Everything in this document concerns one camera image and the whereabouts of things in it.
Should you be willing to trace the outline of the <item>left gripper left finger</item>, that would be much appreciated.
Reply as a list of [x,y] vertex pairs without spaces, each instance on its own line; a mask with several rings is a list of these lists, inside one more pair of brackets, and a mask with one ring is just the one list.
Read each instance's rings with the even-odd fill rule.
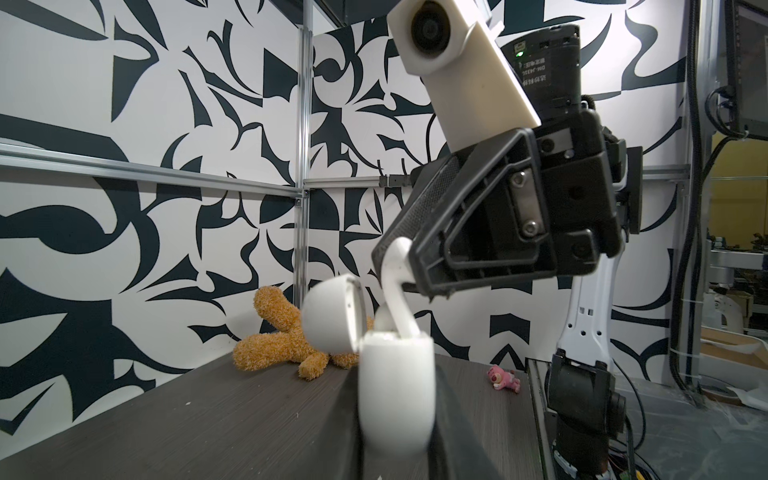
[[311,472],[317,479],[361,479],[363,437],[358,416],[358,368],[352,368],[316,441]]

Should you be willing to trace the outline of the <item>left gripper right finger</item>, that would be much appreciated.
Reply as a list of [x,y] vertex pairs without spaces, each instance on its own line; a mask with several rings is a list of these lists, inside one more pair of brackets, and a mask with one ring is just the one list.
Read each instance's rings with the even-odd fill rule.
[[429,479],[501,478],[440,366],[436,367],[436,413],[428,447],[428,475]]

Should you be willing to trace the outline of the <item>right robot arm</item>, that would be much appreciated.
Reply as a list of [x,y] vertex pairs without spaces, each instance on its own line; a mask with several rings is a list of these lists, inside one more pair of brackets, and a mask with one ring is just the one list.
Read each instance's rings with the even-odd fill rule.
[[502,54],[541,118],[416,168],[412,194],[372,253],[411,246],[407,289],[429,298],[484,286],[569,276],[570,305],[547,376],[561,479],[607,479],[609,443],[624,430],[608,323],[627,229],[615,191],[626,145],[581,93],[580,31],[531,32]]

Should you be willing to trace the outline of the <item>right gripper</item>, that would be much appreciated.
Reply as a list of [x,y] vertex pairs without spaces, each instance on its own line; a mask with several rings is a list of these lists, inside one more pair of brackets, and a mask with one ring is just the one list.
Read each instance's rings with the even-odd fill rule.
[[374,271],[380,278],[387,248],[406,237],[412,289],[429,298],[587,275],[639,230],[642,161],[588,108],[446,155],[411,172]]

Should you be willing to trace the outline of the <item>white earbud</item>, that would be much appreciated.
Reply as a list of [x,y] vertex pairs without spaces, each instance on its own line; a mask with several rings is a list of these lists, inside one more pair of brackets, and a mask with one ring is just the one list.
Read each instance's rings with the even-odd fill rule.
[[373,330],[376,332],[397,332],[397,326],[387,304],[379,306],[375,313]]
[[406,298],[403,286],[414,284],[415,277],[408,260],[412,241],[396,238],[387,248],[380,272],[380,283],[394,327],[401,339],[415,338],[421,330]]

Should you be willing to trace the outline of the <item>white earbud charging case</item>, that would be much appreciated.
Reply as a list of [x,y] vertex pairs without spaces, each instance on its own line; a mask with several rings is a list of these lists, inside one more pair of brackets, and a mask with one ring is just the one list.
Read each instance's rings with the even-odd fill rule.
[[358,415],[367,447],[388,456],[423,453],[436,413],[434,342],[367,328],[359,279],[344,274],[315,285],[304,298],[302,328],[328,354],[359,355]]

